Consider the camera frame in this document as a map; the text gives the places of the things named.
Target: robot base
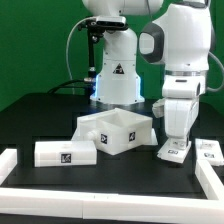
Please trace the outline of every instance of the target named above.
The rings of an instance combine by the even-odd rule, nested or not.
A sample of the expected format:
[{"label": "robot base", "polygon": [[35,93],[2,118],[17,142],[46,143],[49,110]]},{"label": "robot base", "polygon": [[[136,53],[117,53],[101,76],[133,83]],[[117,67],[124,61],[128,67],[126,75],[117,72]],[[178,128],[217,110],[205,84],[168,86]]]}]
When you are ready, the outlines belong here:
[{"label": "robot base", "polygon": [[91,104],[91,106],[98,107],[98,108],[101,108],[103,110],[113,110],[115,108],[120,108],[120,109],[123,109],[123,110],[135,110],[135,109],[142,109],[142,108],[144,108],[144,105],[145,105],[144,101],[137,102],[137,103],[134,103],[134,104],[123,105],[123,104],[102,103],[102,102],[95,101],[95,100],[92,100],[92,99],[90,99],[90,104]]}]

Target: white foam bar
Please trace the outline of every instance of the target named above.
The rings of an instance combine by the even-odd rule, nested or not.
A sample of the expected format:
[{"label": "white foam bar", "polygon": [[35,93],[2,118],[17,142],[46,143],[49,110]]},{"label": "white foam bar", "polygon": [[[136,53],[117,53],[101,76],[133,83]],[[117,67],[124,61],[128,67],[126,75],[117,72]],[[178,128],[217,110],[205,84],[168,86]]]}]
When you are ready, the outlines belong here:
[{"label": "white foam bar", "polygon": [[0,213],[82,218],[90,193],[1,188]]},{"label": "white foam bar", "polygon": [[223,224],[224,202],[165,197],[117,196],[85,201],[84,219]]},{"label": "white foam bar", "polygon": [[0,185],[17,165],[17,150],[6,149],[0,155]]},{"label": "white foam bar", "polygon": [[207,160],[197,160],[195,174],[209,200],[224,201],[224,186]]},{"label": "white foam bar", "polygon": [[0,213],[179,224],[223,224],[224,202],[0,189]]}]

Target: warning label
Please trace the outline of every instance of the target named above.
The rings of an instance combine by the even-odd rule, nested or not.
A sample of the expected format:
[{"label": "warning label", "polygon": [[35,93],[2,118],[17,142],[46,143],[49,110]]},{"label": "warning label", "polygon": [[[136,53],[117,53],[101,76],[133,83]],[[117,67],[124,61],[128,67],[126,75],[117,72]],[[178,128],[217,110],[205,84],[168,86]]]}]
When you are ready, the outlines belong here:
[{"label": "warning label", "polygon": [[116,67],[116,69],[113,72],[114,74],[119,74],[122,75],[124,74],[124,69],[122,68],[121,64],[118,64],[118,66]]}]

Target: open white box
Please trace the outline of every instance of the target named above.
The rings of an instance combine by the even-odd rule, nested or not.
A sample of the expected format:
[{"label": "open white box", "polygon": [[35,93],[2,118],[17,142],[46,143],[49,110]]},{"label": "open white box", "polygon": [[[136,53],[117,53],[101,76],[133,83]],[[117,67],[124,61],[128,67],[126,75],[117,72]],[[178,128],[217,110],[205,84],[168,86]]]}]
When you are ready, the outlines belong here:
[{"label": "open white box", "polygon": [[96,148],[116,155],[152,143],[152,118],[119,108],[79,117],[72,141],[94,141]]}]

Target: white block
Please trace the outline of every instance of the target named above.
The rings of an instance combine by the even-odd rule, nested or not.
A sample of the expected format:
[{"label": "white block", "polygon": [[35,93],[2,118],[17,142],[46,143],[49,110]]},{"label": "white block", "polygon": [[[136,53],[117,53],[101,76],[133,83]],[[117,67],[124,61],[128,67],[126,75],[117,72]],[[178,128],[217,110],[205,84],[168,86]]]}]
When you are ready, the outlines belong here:
[{"label": "white block", "polygon": [[152,106],[152,112],[156,118],[160,118],[164,116],[164,104],[165,98],[156,101]]},{"label": "white block", "polygon": [[195,174],[209,200],[224,201],[224,186],[206,160],[197,160]]},{"label": "white block", "polygon": [[83,200],[94,194],[0,188],[0,213],[82,218]]},{"label": "white block", "polygon": [[144,145],[153,145],[153,146],[158,145],[158,141],[156,138],[156,132],[155,132],[154,128],[152,128],[152,130],[151,130],[151,138]]},{"label": "white block", "polygon": [[223,166],[224,159],[219,142],[195,139],[197,159],[207,160],[212,166]]},{"label": "white block", "polygon": [[0,155],[0,185],[17,165],[17,150],[6,149]]},{"label": "white block", "polygon": [[190,148],[191,142],[189,141],[186,149],[177,149],[175,147],[170,147],[170,139],[166,141],[166,143],[162,146],[162,148],[158,151],[158,157],[167,161],[172,161],[176,163],[183,163]]},{"label": "white block", "polygon": [[97,151],[92,141],[36,142],[35,167],[94,165]]},{"label": "white block", "polygon": [[85,200],[84,219],[153,223],[223,224],[224,202],[199,199],[114,196]]}]

